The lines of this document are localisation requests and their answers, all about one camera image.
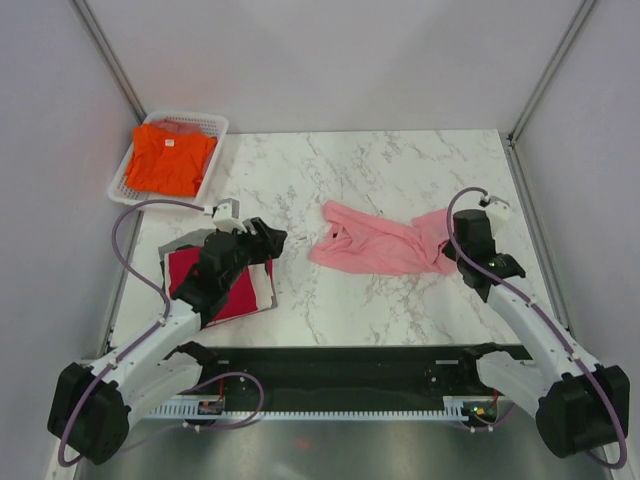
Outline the pink t shirt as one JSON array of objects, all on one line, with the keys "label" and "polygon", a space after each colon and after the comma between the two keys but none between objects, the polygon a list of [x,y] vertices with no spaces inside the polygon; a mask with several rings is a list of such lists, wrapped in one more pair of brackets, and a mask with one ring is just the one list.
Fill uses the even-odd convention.
[{"label": "pink t shirt", "polygon": [[335,201],[327,202],[322,213],[329,230],[310,251],[309,258],[316,264],[350,274],[449,275],[456,270],[442,252],[449,240],[444,209],[416,217],[409,224]]}]

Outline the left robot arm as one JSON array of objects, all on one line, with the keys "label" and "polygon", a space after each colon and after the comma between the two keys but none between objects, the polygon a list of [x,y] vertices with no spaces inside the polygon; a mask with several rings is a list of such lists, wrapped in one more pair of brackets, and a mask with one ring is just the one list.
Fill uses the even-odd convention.
[{"label": "left robot arm", "polygon": [[60,373],[47,421],[60,441],[58,462],[72,448],[96,465],[113,457],[132,427],[150,410],[186,390],[208,393],[219,382],[206,347],[191,341],[224,309],[232,288],[252,266],[278,259],[287,233],[250,218],[216,228],[198,259],[165,293],[160,317],[132,339],[88,363],[72,362]]}]

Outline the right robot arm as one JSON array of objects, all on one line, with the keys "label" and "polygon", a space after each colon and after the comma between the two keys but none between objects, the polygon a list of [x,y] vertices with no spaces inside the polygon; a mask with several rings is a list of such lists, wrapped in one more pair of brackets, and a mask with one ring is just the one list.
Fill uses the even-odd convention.
[{"label": "right robot arm", "polygon": [[559,458],[611,443],[624,448],[630,399],[624,371],[604,366],[533,299],[521,265],[497,252],[485,211],[449,213],[447,225],[444,254],[533,361],[524,364],[495,344],[482,345],[458,368],[460,386],[473,394],[490,387],[506,395],[534,419],[544,444]]}]

